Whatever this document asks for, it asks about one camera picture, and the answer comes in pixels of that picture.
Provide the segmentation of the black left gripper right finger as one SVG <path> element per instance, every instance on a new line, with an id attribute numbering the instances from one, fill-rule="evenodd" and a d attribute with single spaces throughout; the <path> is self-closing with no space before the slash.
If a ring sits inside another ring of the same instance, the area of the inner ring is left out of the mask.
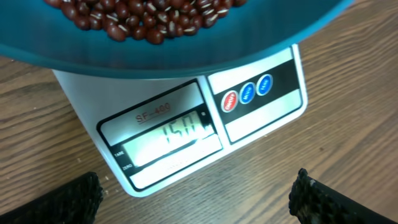
<path id="1" fill-rule="evenodd" d="M 289 193 L 289 212 L 303 224 L 397 224 L 309 177 L 304 168 Z"/>

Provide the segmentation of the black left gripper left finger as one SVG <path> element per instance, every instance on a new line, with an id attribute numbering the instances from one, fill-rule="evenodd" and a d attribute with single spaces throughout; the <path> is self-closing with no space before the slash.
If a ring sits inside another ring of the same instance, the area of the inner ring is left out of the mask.
<path id="1" fill-rule="evenodd" d="M 1 215 L 1 224 L 93 224 L 103 188 L 87 172 L 39 198 Z"/>

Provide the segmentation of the white digital kitchen scale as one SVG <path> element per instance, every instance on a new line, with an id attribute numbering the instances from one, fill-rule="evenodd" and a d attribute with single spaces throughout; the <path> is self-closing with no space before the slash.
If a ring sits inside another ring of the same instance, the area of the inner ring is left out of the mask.
<path id="1" fill-rule="evenodd" d="M 122 188 L 145 197 L 303 114 L 298 45 L 241 67 L 161 80 L 55 77 Z"/>

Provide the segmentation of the blue metal bowl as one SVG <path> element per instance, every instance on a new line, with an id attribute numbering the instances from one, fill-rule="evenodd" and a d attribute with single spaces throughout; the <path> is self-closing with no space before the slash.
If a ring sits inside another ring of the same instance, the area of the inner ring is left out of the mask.
<path id="1" fill-rule="evenodd" d="M 1 54 L 64 72 L 108 78 L 177 78 L 219 72 L 275 54 L 327 25 L 351 0 L 252 0 L 209 29 L 152 45 L 83 31 L 43 1 L 1 1 Z"/>

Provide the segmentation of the red beans in bowl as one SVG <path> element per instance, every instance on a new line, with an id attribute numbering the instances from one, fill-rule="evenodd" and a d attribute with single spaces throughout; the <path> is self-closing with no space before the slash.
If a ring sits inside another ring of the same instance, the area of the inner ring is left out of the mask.
<path id="1" fill-rule="evenodd" d="M 246 0 L 44 0 L 80 30 L 103 30 L 116 42 L 128 37 L 160 45 L 196 35 Z"/>

